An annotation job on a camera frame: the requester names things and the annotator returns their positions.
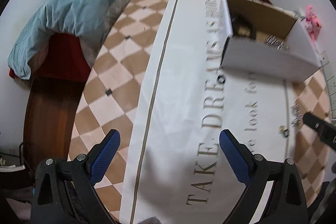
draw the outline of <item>black tool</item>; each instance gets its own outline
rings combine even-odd
[[[259,204],[266,183],[274,181],[259,224],[307,224],[308,213],[300,175],[292,159],[283,163],[253,155],[226,129],[219,145],[237,179],[246,188],[223,224],[248,224]]]
[[[73,161],[47,159],[37,170],[31,224],[116,224],[100,201],[94,185],[101,181],[120,145],[110,130],[100,144]]]
[[[305,125],[317,132],[321,142],[336,151],[336,127],[316,117],[311,112],[305,113],[302,120]]]

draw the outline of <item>metal clip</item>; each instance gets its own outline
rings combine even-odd
[[[292,110],[292,114],[293,116],[295,116],[295,119],[292,121],[291,125],[293,127],[295,126],[298,126],[302,120],[302,114],[301,114],[301,111],[300,111],[300,107],[299,105],[294,105],[291,107],[291,110]]]
[[[277,50],[288,51],[289,47],[286,45],[286,42],[280,40],[279,38],[271,35],[266,38],[265,44],[275,47]]]
[[[224,85],[226,81],[226,76],[224,74],[218,75],[216,80],[218,84]]]

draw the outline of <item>open box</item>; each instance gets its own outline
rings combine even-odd
[[[221,0],[220,14],[219,39],[225,41],[221,67],[296,82],[306,80],[320,68],[305,27],[289,12],[258,0]],[[255,40],[234,35],[232,15],[241,15],[254,25]],[[249,30],[243,27],[242,32],[249,33]],[[285,41],[288,50],[265,44],[270,35]]]

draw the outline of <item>table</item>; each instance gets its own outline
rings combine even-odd
[[[111,29],[85,85],[75,116],[68,159],[87,154],[111,128],[121,144],[96,192],[111,216],[119,219],[124,174],[142,80],[168,0],[131,0]],[[330,120],[329,98],[321,71],[293,84],[301,111]],[[298,126],[294,160],[302,175],[307,205],[316,198],[324,178],[329,149],[302,123]]]

